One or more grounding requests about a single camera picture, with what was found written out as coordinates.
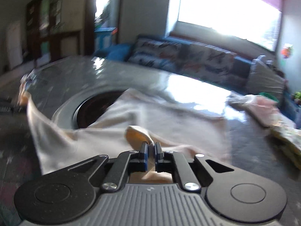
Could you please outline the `cream beige garment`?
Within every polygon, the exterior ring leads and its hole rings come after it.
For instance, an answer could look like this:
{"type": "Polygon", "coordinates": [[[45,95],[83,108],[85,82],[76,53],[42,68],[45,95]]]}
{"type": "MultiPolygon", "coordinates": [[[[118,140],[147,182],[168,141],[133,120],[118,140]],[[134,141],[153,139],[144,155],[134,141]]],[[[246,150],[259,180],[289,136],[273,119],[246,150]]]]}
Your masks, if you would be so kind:
{"type": "Polygon", "coordinates": [[[125,91],[97,121],[84,129],[63,129],[44,116],[30,98],[27,119],[43,174],[96,155],[110,158],[138,150],[145,141],[161,144],[164,151],[193,158],[203,153],[231,162],[231,143],[224,116],[172,104],[125,91]]]}

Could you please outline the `folded pink clothes stack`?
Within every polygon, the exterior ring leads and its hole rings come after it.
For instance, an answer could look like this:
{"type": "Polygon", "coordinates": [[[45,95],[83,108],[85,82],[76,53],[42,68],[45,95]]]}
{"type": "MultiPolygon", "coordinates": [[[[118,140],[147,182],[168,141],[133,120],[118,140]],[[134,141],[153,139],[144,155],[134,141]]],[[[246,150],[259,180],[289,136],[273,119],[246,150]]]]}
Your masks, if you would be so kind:
{"type": "Polygon", "coordinates": [[[296,124],[280,112],[276,101],[262,95],[238,95],[232,92],[227,102],[237,109],[248,112],[265,128],[281,124],[289,128],[296,128],[296,124]]]}

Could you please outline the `round dark table opening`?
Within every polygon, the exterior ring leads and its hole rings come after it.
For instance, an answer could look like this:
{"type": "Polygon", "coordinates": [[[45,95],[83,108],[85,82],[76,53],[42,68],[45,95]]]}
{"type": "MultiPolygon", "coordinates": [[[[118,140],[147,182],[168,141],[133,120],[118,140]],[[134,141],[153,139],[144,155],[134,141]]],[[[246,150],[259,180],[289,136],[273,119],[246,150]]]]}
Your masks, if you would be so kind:
{"type": "Polygon", "coordinates": [[[85,99],[73,114],[72,126],[84,129],[95,123],[123,93],[124,91],[109,91],[85,99]]]}

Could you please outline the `left butterfly print cushion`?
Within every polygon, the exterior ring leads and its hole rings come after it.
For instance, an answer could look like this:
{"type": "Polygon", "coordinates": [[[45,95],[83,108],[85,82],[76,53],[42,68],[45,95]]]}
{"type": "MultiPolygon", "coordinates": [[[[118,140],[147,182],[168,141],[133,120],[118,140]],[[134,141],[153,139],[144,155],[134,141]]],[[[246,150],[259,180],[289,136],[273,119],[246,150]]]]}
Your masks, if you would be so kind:
{"type": "Polygon", "coordinates": [[[138,38],[128,62],[179,73],[188,54],[187,44],[138,38]]]}

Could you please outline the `butterfly print cushion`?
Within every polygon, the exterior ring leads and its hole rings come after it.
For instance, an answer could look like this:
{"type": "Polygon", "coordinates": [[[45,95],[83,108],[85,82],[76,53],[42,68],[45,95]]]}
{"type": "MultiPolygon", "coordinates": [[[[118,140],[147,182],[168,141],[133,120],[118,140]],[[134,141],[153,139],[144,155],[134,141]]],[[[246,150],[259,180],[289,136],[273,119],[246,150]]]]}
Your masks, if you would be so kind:
{"type": "Polygon", "coordinates": [[[202,81],[222,84],[228,80],[236,54],[212,45],[192,43],[182,73],[202,81]]]}
{"type": "Polygon", "coordinates": [[[188,54],[187,44],[138,38],[128,62],[179,73],[188,54]]]}

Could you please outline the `right butterfly print cushion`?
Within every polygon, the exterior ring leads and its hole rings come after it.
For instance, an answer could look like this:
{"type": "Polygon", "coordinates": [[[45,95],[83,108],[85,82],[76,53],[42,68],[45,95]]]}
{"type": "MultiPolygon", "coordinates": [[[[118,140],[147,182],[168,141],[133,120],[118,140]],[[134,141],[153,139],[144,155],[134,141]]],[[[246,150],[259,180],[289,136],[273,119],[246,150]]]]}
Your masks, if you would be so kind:
{"type": "Polygon", "coordinates": [[[212,45],[192,43],[182,73],[202,81],[222,84],[228,80],[236,54],[212,45]]]}

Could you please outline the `blue sofa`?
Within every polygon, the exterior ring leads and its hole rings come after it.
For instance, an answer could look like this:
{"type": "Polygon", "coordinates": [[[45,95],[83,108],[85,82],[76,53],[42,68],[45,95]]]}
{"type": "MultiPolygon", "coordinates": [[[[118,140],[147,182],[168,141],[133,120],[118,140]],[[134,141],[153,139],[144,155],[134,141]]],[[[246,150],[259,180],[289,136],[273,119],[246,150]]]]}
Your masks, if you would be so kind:
{"type": "Polygon", "coordinates": [[[243,95],[268,93],[299,125],[300,103],[288,93],[284,73],[265,55],[250,61],[223,48],[170,36],[140,34],[133,44],[112,44],[111,36],[94,37],[96,57],[169,71],[243,95]]]}

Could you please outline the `green plastic bowl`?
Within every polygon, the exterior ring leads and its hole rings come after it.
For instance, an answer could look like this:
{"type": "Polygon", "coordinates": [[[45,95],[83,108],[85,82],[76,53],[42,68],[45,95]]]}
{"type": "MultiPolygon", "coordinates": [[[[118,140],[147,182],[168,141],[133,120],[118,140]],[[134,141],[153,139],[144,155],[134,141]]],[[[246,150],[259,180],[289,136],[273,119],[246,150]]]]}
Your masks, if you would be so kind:
{"type": "Polygon", "coordinates": [[[271,100],[273,100],[273,101],[275,101],[275,102],[279,102],[278,101],[278,99],[275,97],[275,96],[273,96],[272,94],[270,94],[270,93],[267,93],[267,92],[260,92],[259,93],[261,96],[264,96],[264,97],[266,97],[266,98],[268,98],[268,99],[271,99],[271,100]]]}

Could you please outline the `grey square pillow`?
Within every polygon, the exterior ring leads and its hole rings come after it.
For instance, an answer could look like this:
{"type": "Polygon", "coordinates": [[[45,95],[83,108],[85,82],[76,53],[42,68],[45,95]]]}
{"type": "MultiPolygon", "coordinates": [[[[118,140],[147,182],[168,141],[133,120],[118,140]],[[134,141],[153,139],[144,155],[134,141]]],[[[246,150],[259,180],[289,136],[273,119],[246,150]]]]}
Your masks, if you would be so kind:
{"type": "Polygon", "coordinates": [[[281,101],[285,88],[285,79],[277,75],[265,63],[258,59],[253,59],[245,88],[250,94],[266,92],[277,98],[278,101],[281,101]]]}

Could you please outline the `blue white cabinet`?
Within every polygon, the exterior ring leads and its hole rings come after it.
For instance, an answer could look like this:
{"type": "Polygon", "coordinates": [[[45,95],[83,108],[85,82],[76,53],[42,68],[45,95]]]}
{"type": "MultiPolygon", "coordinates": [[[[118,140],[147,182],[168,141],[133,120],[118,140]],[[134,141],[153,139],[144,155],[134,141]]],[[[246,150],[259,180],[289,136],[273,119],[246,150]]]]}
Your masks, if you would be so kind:
{"type": "Polygon", "coordinates": [[[110,47],[113,36],[118,32],[116,27],[99,27],[94,30],[94,50],[110,47]]]}

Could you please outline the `plush toys pile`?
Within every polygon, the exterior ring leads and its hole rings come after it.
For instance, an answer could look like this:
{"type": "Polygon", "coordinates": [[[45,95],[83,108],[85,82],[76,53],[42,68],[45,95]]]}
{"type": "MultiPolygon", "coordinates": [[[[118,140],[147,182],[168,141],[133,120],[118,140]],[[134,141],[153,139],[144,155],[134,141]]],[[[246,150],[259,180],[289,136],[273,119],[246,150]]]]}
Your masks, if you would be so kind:
{"type": "Polygon", "coordinates": [[[294,94],[291,95],[291,98],[295,104],[301,105],[301,92],[294,92],[294,94]]]}

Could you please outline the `colourful pinwheel toy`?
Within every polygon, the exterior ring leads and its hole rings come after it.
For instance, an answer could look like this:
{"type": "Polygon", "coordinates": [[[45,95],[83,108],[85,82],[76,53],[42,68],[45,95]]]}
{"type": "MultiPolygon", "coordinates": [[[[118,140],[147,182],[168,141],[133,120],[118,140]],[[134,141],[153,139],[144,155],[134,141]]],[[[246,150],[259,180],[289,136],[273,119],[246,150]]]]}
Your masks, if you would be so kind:
{"type": "Polygon", "coordinates": [[[293,45],[290,43],[285,43],[283,48],[281,49],[281,55],[284,59],[288,59],[291,57],[293,52],[293,45]]]}

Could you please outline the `window with purple blind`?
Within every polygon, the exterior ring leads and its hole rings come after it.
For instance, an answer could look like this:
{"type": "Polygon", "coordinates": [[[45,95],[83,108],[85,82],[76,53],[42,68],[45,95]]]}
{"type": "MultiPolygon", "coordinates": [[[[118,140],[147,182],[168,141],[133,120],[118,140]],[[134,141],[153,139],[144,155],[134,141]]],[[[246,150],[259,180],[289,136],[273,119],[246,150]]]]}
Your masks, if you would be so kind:
{"type": "Polygon", "coordinates": [[[275,52],[284,0],[180,0],[177,20],[275,52]]]}

